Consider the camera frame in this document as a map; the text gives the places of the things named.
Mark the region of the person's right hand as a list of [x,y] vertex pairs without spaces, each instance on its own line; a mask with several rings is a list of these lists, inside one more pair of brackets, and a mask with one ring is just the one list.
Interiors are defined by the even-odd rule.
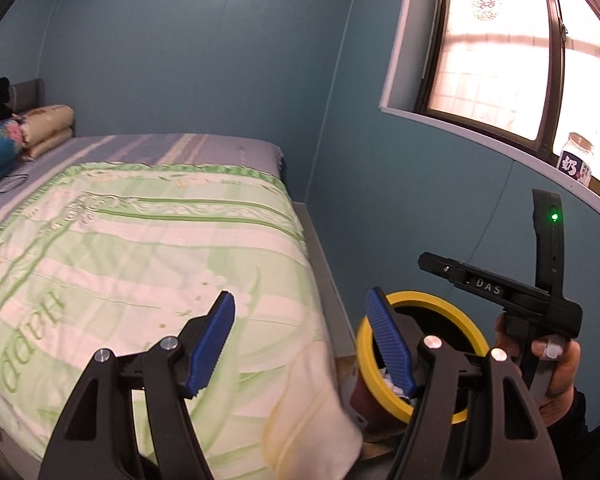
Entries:
[[[504,314],[500,314],[496,318],[495,331],[495,345],[505,350],[511,358],[519,356],[518,341],[505,333]],[[562,354],[556,361],[552,378],[550,378],[544,398],[539,405],[540,415],[546,426],[556,424],[571,408],[580,357],[579,341],[571,339],[565,344]]]

